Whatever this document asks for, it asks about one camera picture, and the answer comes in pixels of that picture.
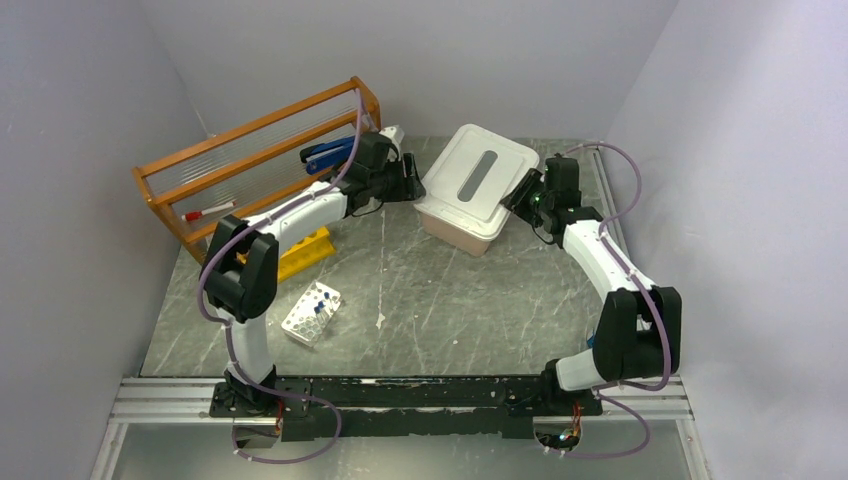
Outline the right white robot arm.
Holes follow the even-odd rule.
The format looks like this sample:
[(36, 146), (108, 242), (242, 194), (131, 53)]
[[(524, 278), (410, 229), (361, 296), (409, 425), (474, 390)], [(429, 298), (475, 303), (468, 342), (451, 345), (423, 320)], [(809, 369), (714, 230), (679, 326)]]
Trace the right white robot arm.
[(657, 285), (615, 243), (608, 223), (582, 203), (579, 165), (556, 155), (544, 168), (529, 169), (501, 201), (582, 268), (603, 302), (593, 343), (585, 351), (548, 366), (555, 377), (539, 391), (542, 406), (562, 414), (579, 390), (622, 383), (637, 388), (656, 377), (647, 390), (662, 389), (680, 363), (682, 298), (673, 287)]

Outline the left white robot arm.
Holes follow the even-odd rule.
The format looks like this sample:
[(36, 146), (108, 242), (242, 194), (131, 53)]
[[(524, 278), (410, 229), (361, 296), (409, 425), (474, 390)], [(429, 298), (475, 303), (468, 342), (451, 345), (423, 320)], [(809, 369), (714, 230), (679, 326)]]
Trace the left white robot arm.
[(219, 220), (199, 276), (197, 305), (225, 332), (225, 382), (249, 414), (264, 415), (277, 400), (265, 314), (277, 295), (281, 254), (370, 204), (422, 198), (426, 190), (413, 154), (401, 148), (403, 137), (398, 126), (362, 133), (346, 160), (284, 204), (252, 217)]

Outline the pink plastic bin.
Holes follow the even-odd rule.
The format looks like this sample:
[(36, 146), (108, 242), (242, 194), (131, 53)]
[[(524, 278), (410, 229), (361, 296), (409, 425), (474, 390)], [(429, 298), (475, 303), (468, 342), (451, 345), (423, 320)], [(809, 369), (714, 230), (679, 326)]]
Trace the pink plastic bin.
[(420, 212), (419, 217), (426, 233), (474, 257), (481, 257), (488, 251), (506, 224), (503, 221), (492, 232), (479, 236), (424, 212)]

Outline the white plastic bin lid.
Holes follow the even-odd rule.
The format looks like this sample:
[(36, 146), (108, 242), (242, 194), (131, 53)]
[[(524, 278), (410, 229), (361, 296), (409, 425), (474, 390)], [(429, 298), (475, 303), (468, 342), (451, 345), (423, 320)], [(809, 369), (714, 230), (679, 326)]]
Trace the white plastic bin lid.
[(509, 212), (500, 200), (539, 161), (527, 146), (478, 125), (463, 125), (422, 179), (426, 195), (414, 208), (483, 236), (507, 221)]

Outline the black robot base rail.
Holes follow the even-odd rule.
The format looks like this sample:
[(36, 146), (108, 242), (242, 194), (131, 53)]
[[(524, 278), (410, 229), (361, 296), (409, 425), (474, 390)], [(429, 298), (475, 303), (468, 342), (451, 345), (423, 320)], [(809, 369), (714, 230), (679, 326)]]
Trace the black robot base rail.
[(269, 408), (252, 410), (226, 385), (215, 385), (208, 407), (214, 419), (239, 426), (281, 420), (283, 441), (342, 437), (499, 434), (530, 439), (534, 423), (565, 423), (599, 416), (588, 390), (565, 392), (548, 373), (482, 376), (290, 376)]

